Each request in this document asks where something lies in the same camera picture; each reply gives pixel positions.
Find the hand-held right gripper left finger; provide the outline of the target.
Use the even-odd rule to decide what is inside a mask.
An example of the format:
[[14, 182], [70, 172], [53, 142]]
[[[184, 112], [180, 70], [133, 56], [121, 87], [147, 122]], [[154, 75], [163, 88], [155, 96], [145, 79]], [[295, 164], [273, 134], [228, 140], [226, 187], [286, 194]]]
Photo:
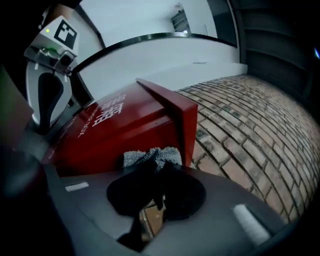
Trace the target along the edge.
[[108, 186], [107, 199], [119, 215], [135, 217], [151, 201], [159, 204], [156, 170], [157, 164], [148, 160]]

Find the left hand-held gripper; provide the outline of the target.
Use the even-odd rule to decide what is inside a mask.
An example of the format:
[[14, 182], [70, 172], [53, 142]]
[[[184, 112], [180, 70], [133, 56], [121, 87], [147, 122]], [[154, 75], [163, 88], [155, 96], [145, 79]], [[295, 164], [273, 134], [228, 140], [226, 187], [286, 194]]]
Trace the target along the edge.
[[44, 28], [25, 50], [26, 97], [32, 120], [44, 135], [72, 97], [70, 75], [77, 66], [80, 35], [61, 15]]

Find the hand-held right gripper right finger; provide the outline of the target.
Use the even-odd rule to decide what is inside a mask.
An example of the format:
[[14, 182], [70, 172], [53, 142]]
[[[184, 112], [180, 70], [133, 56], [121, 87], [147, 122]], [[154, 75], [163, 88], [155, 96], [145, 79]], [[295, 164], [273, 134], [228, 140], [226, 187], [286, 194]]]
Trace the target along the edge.
[[204, 185], [189, 175], [182, 165], [166, 163], [156, 173], [156, 205], [164, 208], [166, 221], [182, 221], [193, 216], [204, 204]]

